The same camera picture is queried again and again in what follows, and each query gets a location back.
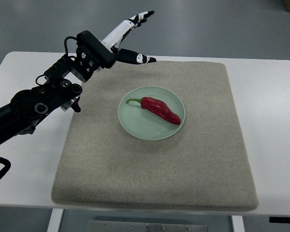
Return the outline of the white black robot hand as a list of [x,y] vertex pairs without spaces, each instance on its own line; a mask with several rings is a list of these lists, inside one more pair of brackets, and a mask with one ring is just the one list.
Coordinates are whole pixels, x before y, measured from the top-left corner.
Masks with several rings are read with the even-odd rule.
[[100,40],[100,42],[115,55],[116,60],[119,62],[135,65],[156,62],[157,60],[154,57],[120,48],[120,44],[126,36],[132,30],[145,23],[154,12],[155,11],[145,11],[122,21],[103,40]]

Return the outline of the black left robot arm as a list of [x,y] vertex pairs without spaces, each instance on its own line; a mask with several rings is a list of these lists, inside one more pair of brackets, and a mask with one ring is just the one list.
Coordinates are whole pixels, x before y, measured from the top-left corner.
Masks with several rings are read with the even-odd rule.
[[0,108],[0,145],[19,134],[33,134],[36,126],[52,111],[68,103],[79,112],[72,100],[82,93],[79,84],[65,79],[72,73],[82,82],[89,80],[99,68],[111,68],[116,61],[118,48],[98,40],[85,30],[76,37],[76,55],[68,52],[43,74],[46,82],[32,89],[16,93],[10,103]]

